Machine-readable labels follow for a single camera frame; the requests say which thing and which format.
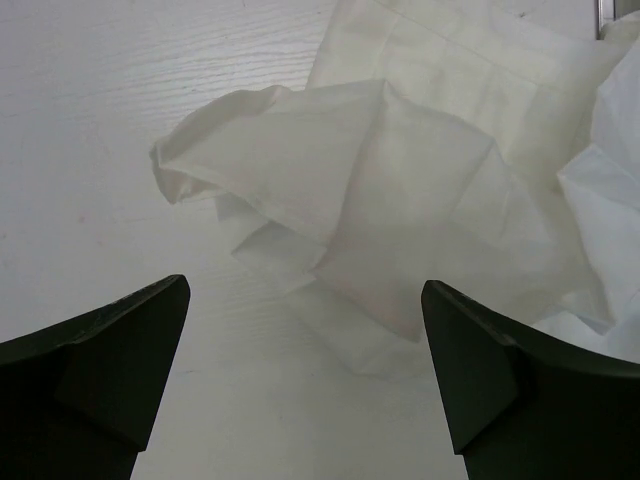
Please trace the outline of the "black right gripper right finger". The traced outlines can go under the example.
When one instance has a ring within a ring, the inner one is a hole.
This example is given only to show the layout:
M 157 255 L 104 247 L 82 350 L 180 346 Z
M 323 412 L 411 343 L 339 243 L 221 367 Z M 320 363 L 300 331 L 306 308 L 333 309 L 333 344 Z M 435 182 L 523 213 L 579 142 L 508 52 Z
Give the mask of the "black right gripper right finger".
M 425 283 L 421 304 L 469 478 L 638 478 L 638 364 L 556 339 L 441 281 Z

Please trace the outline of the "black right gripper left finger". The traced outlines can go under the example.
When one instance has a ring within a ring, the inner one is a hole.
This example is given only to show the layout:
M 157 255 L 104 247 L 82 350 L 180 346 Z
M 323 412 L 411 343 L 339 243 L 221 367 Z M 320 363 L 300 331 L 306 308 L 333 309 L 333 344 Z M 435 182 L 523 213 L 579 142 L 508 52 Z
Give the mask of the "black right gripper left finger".
M 190 301 L 171 275 L 1 345 L 1 476 L 128 479 L 146 450 Z

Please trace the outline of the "white skirt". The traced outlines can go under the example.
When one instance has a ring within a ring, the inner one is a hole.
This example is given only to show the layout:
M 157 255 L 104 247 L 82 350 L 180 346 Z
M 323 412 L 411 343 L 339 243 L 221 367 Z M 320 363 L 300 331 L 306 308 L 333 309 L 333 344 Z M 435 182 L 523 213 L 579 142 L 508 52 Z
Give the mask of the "white skirt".
M 489 134 L 383 79 L 236 91 L 153 145 L 171 203 L 209 196 L 230 254 L 353 371 L 432 372 L 441 280 L 589 350 L 639 358 L 639 200 L 566 109 Z

